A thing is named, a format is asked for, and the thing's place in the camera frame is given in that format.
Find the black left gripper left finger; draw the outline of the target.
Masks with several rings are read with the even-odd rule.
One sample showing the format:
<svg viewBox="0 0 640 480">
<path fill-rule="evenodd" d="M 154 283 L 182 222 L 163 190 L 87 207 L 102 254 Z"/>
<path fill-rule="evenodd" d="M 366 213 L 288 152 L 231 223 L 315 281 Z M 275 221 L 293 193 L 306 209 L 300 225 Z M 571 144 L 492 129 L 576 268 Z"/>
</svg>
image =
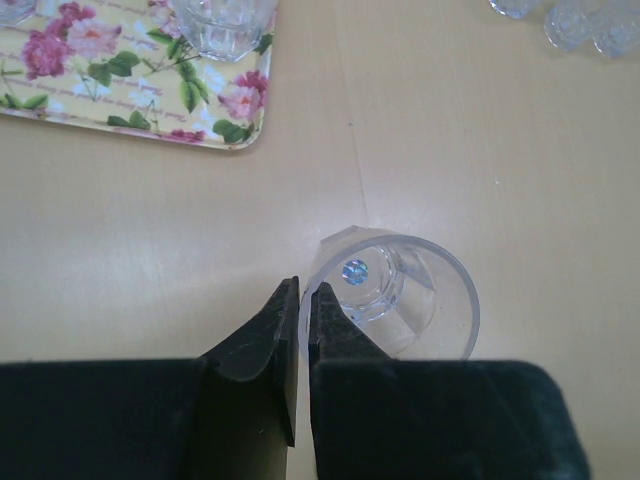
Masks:
<svg viewBox="0 0 640 480">
<path fill-rule="evenodd" d="M 5 479 L 282 479 L 295 443 L 299 281 L 203 355 L 6 363 Z"/>
</svg>

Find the large clear faceted tumbler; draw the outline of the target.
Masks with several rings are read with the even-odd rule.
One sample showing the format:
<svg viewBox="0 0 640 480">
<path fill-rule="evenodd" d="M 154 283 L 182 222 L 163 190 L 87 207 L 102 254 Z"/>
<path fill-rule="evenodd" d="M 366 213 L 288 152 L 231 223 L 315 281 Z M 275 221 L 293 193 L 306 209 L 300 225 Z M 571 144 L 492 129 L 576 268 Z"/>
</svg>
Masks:
<svg viewBox="0 0 640 480">
<path fill-rule="evenodd" d="M 490 6 L 500 15 L 522 19 L 535 11 L 544 0 L 489 0 Z"/>
</svg>

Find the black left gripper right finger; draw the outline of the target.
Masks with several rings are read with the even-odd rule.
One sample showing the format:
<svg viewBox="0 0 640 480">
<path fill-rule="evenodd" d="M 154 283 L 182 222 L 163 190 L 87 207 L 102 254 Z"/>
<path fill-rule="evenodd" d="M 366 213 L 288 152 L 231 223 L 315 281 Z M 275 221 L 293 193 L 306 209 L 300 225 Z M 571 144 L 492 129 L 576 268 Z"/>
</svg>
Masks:
<svg viewBox="0 0 640 480">
<path fill-rule="evenodd" d="M 396 360 L 311 298 L 310 414 L 321 479 L 587 479 L 562 392 L 522 361 Z"/>
</svg>

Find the clear faceted tumbler front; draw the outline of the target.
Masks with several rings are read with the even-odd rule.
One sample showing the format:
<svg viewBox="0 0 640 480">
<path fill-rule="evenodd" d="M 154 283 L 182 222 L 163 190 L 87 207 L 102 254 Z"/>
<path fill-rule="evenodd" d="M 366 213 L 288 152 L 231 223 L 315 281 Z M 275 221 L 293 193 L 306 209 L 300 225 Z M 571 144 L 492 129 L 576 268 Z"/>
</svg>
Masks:
<svg viewBox="0 0 640 480">
<path fill-rule="evenodd" d="M 236 62 L 259 46 L 277 0 L 172 1 L 182 36 L 206 58 Z"/>
</svg>

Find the clear glass sideways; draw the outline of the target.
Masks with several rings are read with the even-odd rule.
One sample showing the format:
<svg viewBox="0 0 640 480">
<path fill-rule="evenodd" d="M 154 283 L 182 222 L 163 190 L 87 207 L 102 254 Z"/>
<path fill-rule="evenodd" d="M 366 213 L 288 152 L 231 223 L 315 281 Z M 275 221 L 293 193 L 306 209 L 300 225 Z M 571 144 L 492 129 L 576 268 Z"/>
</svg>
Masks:
<svg viewBox="0 0 640 480">
<path fill-rule="evenodd" d="M 309 338 L 312 295 L 328 283 L 347 323 L 401 359 L 466 360 L 480 327 L 474 282 L 428 240 L 351 226 L 320 242 L 301 299 L 299 335 Z"/>
</svg>

